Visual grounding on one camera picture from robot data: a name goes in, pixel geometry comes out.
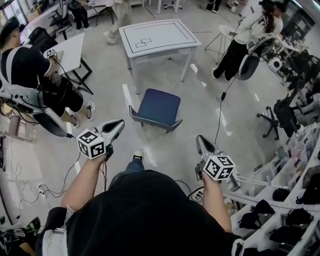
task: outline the gray floor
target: gray floor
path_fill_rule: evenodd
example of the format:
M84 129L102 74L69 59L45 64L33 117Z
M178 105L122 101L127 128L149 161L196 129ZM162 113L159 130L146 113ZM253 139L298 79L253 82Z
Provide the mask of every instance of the gray floor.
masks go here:
M218 25L226 24L235 27L238 16L221 6L219 14L213 14L198 8L198 2L181 2L182 10L175 14L171 9L157 15L158 3L146 8L135 6L132 9L133 23L178 18L195 32L202 42L188 68L184 82L180 82L180 74L186 61L183 56L173 56L172 60L160 59L139 65L141 95L133 89L131 71L127 69L122 44L107 45L103 32L111 27L109 17L98 17L98 26L85 33L82 55L92 68L93 73L86 80L94 95L84 94L88 101L95 102L95 119L92 123L80 119L80 127L72 129L74 136L92 125L111 120L124 119L125 129L113 143L114 154L107 163L108 184L112 177L123 171L131 160L135 149L145 152L145 168L153 169L169 175L175 180L186 182L191 189L198 186L194 168L200 160L197 155L195 139L204 135L215 140L219 123L220 97L228 87L224 78L212 79L211 70L216 67L212 56L214 51L205 51L205 46L218 34ZM211 45L218 50L220 41ZM182 124L176 131L166 134L165 130L154 126L141 125L134 122L128 112L128 104L132 102L135 110L147 88L165 91L181 98L178 111ZM273 106L277 99L283 98L287 91L280 84L280 77L271 72L266 63L261 63L247 81L235 80L222 103L221 124L217 137L220 150L230 155L241 174L248 174L259 164L270 160L276 148L275 134L262 138L268 130L268 123L256 117L265 112L266 106ZM281 133L281 140L286 137ZM21 199L33 202L37 198L39 184L46 184L51 190L59 192L69 167L78 157L77 144L74 139L55 137L41 126L36 127L33 143L12 139L6 152L6 172L1 175L1 186L12 218L20 214ZM67 182L74 179L85 158L81 156L76 168L69 172ZM102 175L97 188L101 188ZM27 223L39 216L44 224L48 211L59 205L60 198L50 194L42 196L34 204L21 202L20 223Z

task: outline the ponytail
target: ponytail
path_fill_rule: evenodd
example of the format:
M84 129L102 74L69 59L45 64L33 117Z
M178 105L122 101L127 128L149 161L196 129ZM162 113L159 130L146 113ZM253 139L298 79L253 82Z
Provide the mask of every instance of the ponytail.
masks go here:
M266 33L272 33L275 30L275 18L273 12L266 12L264 13L266 26L265 26L265 32Z

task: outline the black t-shirt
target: black t-shirt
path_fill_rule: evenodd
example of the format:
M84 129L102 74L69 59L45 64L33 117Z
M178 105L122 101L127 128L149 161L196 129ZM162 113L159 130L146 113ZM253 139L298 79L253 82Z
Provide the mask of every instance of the black t-shirt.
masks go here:
M66 212L61 207L49 212L37 256L42 255L44 232L62 227ZM75 212L66 230L69 256L171 251L229 256L239 238L189 200L173 179L150 170L119 178Z
M1 55L1 72L5 79L8 80L6 72L6 63L9 53L13 49L8 49ZM40 84L48 91L55 92L57 86L44 77L50 70L51 63L41 52L33 48L21 47L15 53L11 66L11 82L15 85L34 88L38 86L39 77Z

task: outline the blue chair seat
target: blue chair seat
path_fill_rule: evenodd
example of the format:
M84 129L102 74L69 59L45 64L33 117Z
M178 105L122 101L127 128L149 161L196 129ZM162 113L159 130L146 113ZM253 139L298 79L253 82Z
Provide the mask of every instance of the blue chair seat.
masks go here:
M177 112L181 99L170 93L147 89L143 96L138 113L132 106L129 106L129 112L133 120L143 124L154 125L167 132L175 130L182 122L176 121Z

